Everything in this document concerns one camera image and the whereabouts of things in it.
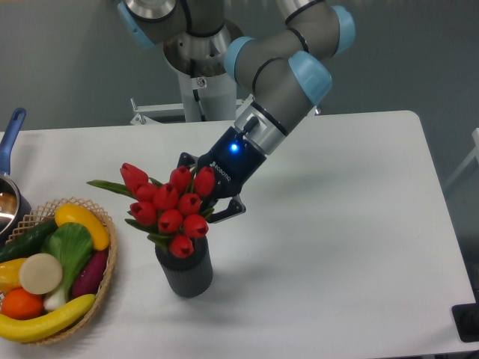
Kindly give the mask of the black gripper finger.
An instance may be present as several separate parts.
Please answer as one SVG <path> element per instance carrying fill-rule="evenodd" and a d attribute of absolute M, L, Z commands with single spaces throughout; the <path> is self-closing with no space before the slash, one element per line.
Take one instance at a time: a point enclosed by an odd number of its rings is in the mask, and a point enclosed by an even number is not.
<path fill-rule="evenodd" d="M 219 223 L 228 220 L 232 217 L 245 213 L 246 207 L 239 197 L 232 197 L 229 201 L 228 207 L 220 212 L 213 213 L 207 222 L 210 224 Z"/>
<path fill-rule="evenodd" d="M 190 153 L 183 152 L 177 162 L 177 168 L 185 167 L 192 173 L 198 172 L 198 156 L 193 156 Z"/>

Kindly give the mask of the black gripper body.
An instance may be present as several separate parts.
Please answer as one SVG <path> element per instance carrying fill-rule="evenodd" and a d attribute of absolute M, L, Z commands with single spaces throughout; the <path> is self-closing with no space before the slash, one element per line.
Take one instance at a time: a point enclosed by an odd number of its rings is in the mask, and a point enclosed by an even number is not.
<path fill-rule="evenodd" d="M 198 170 L 212 168 L 216 178 L 213 192 L 207 196 L 213 206 L 219 199 L 238 195 L 244 183 L 266 161 L 266 156 L 229 127 L 205 154 L 198 157 Z"/>

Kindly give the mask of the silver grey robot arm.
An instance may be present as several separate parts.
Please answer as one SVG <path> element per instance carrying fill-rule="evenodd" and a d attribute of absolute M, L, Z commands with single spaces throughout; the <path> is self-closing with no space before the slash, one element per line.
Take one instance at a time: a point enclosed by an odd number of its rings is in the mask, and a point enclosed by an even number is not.
<path fill-rule="evenodd" d="M 351 14 L 324 1 L 279 1 L 286 28 L 266 40 L 246 37 L 225 17 L 223 1 L 121 1 L 118 12 L 142 48 L 161 45 L 177 74 L 186 121 L 231 120 L 204 155 L 179 163 L 210 167 L 216 188 L 206 208 L 227 198 L 216 223 L 244 213 L 243 184 L 316 108 L 332 86 L 323 60 L 349 48 Z"/>

